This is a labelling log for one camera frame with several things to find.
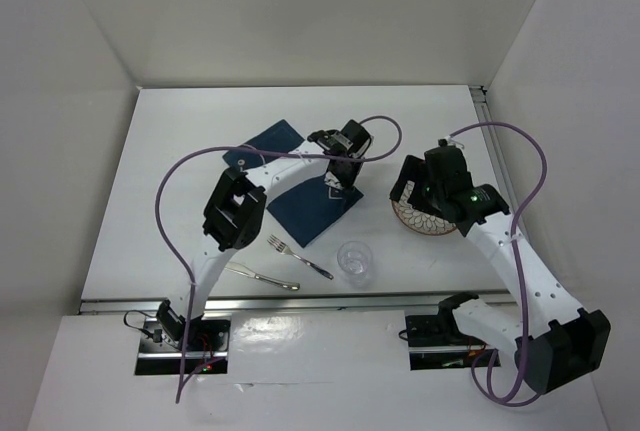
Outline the blue fish placemat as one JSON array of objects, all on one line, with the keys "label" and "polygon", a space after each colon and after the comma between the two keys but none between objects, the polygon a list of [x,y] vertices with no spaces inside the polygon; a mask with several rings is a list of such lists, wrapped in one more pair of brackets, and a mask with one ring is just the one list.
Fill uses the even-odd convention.
[{"label": "blue fish placemat", "polygon": [[[250,138],[243,146],[288,153],[302,143],[303,137],[282,119]],[[299,246],[306,247],[363,197],[357,188],[342,192],[328,187],[324,177],[317,176],[274,198],[267,210]]]}]

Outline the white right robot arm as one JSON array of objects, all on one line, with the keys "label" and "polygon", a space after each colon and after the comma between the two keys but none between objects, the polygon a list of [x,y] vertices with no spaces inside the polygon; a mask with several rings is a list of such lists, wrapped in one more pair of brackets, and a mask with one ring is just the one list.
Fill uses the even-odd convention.
[{"label": "white right robot arm", "polygon": [[599,368],[611,331],[600,310],[587,311],[520,234],[496,188],[474,185],[462,151],[440,143],[408,155],[389,198],[451,224],[489,261],[521,310],[514,319],[478,294],[438,305],[436,330],[448,343],[477,338],[513,359],[519,376],[544,395]]}]

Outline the clear drinking glass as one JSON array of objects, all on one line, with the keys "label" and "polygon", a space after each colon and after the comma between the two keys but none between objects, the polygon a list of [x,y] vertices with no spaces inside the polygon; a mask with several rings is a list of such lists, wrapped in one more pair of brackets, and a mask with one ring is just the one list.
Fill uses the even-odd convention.
[{"label": "clear drinking glass", "polygon": [[351,285],[364,287],[371,277],[372,251],[362,242],[346,242],[337,252],[337,263]]}]

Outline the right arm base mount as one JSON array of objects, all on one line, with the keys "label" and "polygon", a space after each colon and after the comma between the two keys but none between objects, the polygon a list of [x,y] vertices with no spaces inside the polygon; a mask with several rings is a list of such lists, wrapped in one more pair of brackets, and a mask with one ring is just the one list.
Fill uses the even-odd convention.
[{"label": "right arm base mount", "polygon": [[408,347],[411,371],[456,370],[489,363],[491,346],[478,338],[451,331],[433,313],[409,313],[398,338]]}]

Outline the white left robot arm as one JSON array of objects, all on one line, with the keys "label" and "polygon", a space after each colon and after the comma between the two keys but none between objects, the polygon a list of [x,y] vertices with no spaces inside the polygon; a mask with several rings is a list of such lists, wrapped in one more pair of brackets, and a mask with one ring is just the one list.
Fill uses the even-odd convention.
[{"label": "white left robot arm", "polygon": [[160,202],[170,175],[206,149],[182,158],[162,179],[156,193],[155,219],[161,237],[188,275],[187,290],[169,295],[160,304],[157,319],[163,340],[176,350],[196,341],[197,325],[206,301],[222,271],[240,250],[259,236],[267,207],[281,197],[302,192],[299,202],[310,211],[327,197],[350,198],[356,178],[367,161],[371,134],[350,120],[340,130],[319,130],[288,152],[242,146],[239,153],[256,154],[256,167],[225,169],[209,197],[202,224],[203,238],[191,261],[180,256],[161,223]]}]

